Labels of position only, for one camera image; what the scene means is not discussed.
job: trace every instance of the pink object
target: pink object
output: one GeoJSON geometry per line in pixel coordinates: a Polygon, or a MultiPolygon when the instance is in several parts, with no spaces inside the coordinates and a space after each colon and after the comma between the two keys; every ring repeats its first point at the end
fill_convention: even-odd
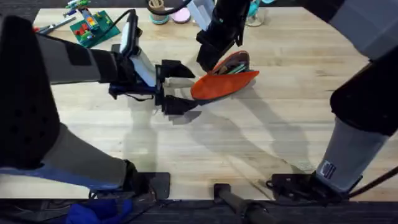
{"type": "Polygon", "coordinates": [[[182,8],[178,12],[172,14],[172,19],[176,23],[186,23],[191,19],[191,14],[187,8],[182,8]]]}

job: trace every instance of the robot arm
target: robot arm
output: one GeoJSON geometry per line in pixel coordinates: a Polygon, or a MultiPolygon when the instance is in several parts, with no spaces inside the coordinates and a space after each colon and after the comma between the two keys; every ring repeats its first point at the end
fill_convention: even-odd
{"type": "MultiPolygon", "coordinates": [[[[398,3],[363,0],[299,0],[304,8],[340,31],[370,63],[331,96],[336,125],[326,154],[312,175],[274,174],[268,187],[290,199],[343,198],[398,128],[398,3]]],[[[236,42],[242,44],[250,1],[216,3],[197,62],[204,70],[236,42]]]]}
{"type": "MultiPolygon", "coordinates": [[[[142,31],[135,11],[130,13],[115,52],[35,34],[29,21],[0,16],[0,66],[7,83],[0,94],[7,105],[1,111],[0,173],[82,185],[97,193],[140,195],[149,190],[134,164],[103,153],[60,123],[50,89],[51,83],[109,83],[115,99],[126,93],[152,95],[165,114],[186,112],[190,100],[165,96],[163,82],[193,78],[192,72],[179,61],[153,66],[138,46],[142,31]]],[[[160,176],[167,185],[169,174],[160,176]]]]}

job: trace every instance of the gray cylinder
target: gray cylinder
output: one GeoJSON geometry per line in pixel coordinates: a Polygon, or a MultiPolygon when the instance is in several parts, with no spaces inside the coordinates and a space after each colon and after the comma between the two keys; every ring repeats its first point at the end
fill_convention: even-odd
{"type": "Polygon", "coordinates": [[[347,192],[389,139],[361,131],[336,118],[336,125],[317,177],[338,192],[347,192]]]}

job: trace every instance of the colorful toy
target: colorful toy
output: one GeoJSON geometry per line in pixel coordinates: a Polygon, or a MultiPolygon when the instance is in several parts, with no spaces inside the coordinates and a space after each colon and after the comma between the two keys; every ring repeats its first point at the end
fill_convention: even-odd
{"type": "Polygon", "coordinates": [[[80,12],[83,20],[70,26],[76,39],[84,47],[94,47],[95,45],[120,34],[120,30],[115,26],[105,35],[104,33],[112,26],[113,22],[105,11],[96,12],[94,15],[88,10],[89,0],[72,0],[66,6],[69,9],[63,16],[67,17],[76,12],[80,12]]]}

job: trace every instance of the green board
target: green board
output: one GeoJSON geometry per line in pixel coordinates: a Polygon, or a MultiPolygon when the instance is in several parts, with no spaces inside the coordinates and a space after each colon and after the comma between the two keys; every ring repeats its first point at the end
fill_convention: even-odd
{"type": "Polygon", "coordinates": [[[80,45],[82,45],[84,47],[87,47],[87,46],[94,47],[97,44],[100,44],[100,43],[104,42],[105,40],[108,40],[108,39],[120,34],[120,30],[115,26],[104,37],[102,37],[100,40],[98,40],[98,37],[101,36],[108,29],[108,27],[110,27],[113,24],[113,21],[111,20],[111,18],[108,16],[108,14],[105,11],[98,12],[98,14],[101,17],[98,17],[96,15],[96,13],[93,14],[94,19],[99,24],[99,28],[96,30],[91,30],[91,33],[93,33],[93,35],[94,35],[94,38],[92,38],[91,40],[87,40],[86,42],[82,43],[80,40],[80,35],[76,35],[74,33],[74,31],[78,30],[83,23],[86,23],[86,21],[82,20],[82,21],[77,22],[76,24],[70,26],[70,29],[72,30],[76,39],[79,41],[80,45]]]}

